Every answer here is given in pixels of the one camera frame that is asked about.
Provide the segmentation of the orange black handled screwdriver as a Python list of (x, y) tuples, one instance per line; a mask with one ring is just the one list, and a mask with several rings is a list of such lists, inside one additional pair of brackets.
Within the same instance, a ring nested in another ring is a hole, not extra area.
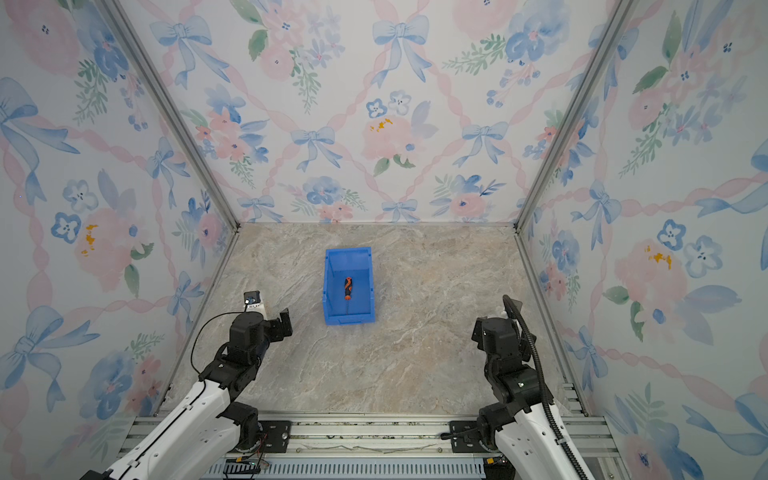
[(345, 300), (345, 311), (348, 312), (350, 305), (351, 305), (351, 297), (353, 292), (353, 279), (351, 277), (347, 277), (344, 281), (344, 300)]

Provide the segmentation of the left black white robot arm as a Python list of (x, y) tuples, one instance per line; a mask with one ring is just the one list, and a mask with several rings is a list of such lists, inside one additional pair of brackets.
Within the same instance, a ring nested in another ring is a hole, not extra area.
[(256, 310), (235, 316), (228, 341), (199, 373), (183, 400), (137, 446), (84, 479), (199, 479), (235, 450), (258, 454), (269, 434), (258, 409), (237, 398), (255, 381), (273, 343), (293, 334), (290, 310), (266, 319)]

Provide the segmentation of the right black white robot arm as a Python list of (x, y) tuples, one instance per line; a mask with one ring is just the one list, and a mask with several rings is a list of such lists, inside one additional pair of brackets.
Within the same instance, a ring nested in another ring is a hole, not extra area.
[(546, 384), (535, 337), (525, 323), (481, 317), (472, 340), (486, 355), (484, 376), (496, 398), (478, 414), (484, 446), (501, 453), (522, 479), (592, 479)]

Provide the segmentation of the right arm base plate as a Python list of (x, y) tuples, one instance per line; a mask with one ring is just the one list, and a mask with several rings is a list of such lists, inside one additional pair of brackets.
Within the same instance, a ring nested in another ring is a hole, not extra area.
[(448, 441), (454, 454), (491, 454), (495, 450), (486, 445), (475, 421), (452, 420), (448, 423)]

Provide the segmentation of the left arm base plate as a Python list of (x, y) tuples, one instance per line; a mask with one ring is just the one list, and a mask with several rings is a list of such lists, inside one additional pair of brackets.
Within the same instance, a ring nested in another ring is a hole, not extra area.
[(234, 450), (241, 454), (286, 453), (292, 426), (289, 420), (249, 421), (241, 426)]

